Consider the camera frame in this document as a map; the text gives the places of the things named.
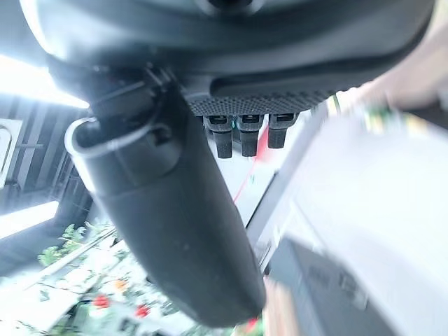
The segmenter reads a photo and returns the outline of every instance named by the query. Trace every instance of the white wall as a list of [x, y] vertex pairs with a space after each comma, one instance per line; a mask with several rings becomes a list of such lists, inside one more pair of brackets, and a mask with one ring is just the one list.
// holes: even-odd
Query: white wall
[[401, 334], [448, 335], [448, 135], [330, 119], [293, 178], [288, 234], [311, 223]]

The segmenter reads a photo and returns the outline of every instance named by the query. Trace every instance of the black plastic housing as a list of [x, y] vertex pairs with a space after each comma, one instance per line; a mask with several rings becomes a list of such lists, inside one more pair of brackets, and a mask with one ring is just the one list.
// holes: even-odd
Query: black plastic housing
[[186, 314], [215, 328], [259, 315], [265, 288], [246, 231], [176, 88], [126, 134], [76, 121], [66, 148], [151, 280]]

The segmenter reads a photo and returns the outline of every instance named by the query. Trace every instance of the red flower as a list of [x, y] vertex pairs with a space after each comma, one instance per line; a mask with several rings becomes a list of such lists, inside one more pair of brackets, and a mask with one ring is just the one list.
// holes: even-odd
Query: red flower
[[251, 318], [249, 321], [247, 321], [246, 331], [248, 333], [250, 333], [255, 328], [257, 323], [258, 323], [258, 319], [257, 318]]
[[137, 310], [135, 311], [135, 316], [137, 317], [147, 317], [147, 315], [149, 315], [149, 313], [151, 312], [151, 310], [149, 309], [149, 307], [147, 307], [144, 304], [141, 304], [137, 307]]
[[93, 300], [93, 305], [96, 308], [109, 308], [109, 299], [105, 295], [98, 295], [95, 300]]

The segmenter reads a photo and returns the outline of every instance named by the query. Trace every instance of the bright light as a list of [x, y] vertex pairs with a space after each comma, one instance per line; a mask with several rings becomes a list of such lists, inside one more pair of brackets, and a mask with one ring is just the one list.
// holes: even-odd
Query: bright light
[[49, 202], [0, 216], [0, 239], [55, 217], [59, 202]]
[[0, 55], [0, 92], [88, 109], [89, 104], [56, 87], [47, 69]]

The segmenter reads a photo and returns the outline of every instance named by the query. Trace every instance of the perforated grille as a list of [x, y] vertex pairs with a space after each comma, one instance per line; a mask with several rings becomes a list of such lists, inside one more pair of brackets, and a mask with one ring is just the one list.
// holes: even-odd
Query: perforated grille
[[222, 97], [190, 100], [197, 116], [238, 116], [243, 114], [287, 114], [309, 110], [335, 94], [334, 91], [285, 92], [250, 97]]

